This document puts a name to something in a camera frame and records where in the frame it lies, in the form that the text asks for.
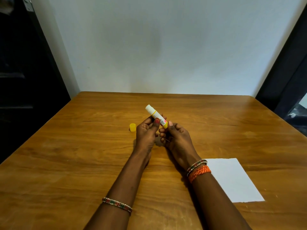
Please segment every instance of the person's right hand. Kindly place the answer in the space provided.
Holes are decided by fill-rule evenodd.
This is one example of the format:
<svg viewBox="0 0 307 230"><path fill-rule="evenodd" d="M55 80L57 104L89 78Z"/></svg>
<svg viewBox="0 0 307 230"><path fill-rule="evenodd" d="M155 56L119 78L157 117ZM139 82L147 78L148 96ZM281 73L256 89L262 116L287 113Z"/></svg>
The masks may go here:
<svg viewBox="0 0 307 230"><path fill-rule="evenodd" d="M171 151L178 164L184 169L201 158L194 149L189 132L177 123L168 122L167 129L160 128L161 142Z"/></svg>

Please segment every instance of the forearm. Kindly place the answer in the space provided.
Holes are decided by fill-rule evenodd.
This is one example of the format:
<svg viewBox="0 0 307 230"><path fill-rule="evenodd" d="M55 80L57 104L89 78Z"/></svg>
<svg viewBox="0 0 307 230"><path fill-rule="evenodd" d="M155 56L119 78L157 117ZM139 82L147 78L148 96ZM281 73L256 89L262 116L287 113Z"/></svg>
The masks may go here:
<svg viewBox="0 0 307 230"><path fill-rule="evenodd" d="M134 151L106 197L132 207L146 163L146 154ZM102 203L84 229L124 230L127 229L129 217L128 211Z"/></svg>
<svg viewBox="0 0 307 230"><path fill-rule="evenodd" d="M210 230L251 230L211 173L196 177L192 186Z"/></svg>

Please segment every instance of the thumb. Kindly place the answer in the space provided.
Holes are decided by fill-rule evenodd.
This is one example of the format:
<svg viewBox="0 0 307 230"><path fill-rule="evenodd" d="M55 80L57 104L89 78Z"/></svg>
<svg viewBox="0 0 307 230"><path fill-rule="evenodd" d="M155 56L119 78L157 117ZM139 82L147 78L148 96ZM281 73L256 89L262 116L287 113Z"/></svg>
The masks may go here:
<svg viewBox="0 0 307 230"><path fill-rule="evenodd" d="M159 119L159 118L156 118L156 119L153 121L153 124L152 124L150 130L153 131L154 133L156 133L157 130L159 130L159 127L160 127L160 119Z"/></svg>
<svg viewBox="0 0 307 230"><path fill-rule="evenodd" d="M171 133L171 135L172 135L173 137L176 138L176 137L178 136L179 131L177 131L177 129L175 128L173 122L169 121L169 123L168 123L168 125L167 125L167 129L168 129L168 131Z"/></svg>

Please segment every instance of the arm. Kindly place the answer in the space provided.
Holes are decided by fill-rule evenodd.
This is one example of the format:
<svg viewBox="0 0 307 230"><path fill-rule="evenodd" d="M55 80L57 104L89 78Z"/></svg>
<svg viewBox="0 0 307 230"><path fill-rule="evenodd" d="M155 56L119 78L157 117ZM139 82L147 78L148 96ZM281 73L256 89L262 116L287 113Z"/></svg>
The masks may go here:
<svg viewBox="0 0 307 230"><path fill-rule="evenodd" d="M168 128L159 132L161 142L184 170L201 159L188 131L179 124L169 121ZM211 173L196 177L192 186L210 230L251 230Z"/></svg>
<svg viewBox="0 0 307 230"><path fill-rule="evenodd" d="M136 146L106 197L132 207L145 166L150 160L160 120L144 120L136 132ZM102 203L84 230L125 230L130 214L118 207Z"/></svg>

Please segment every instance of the yellow glue stick cap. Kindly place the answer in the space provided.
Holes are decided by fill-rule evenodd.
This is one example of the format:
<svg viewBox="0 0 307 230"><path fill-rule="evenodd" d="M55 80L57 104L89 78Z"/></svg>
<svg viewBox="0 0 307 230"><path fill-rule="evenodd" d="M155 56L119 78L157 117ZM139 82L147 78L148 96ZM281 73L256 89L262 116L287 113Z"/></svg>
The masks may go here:
<svg viewBox="0 0 307 230"><path fill-rule="evenodd" d="M130 131L136 131L136 124L135 123L130 124Z"/></svg>

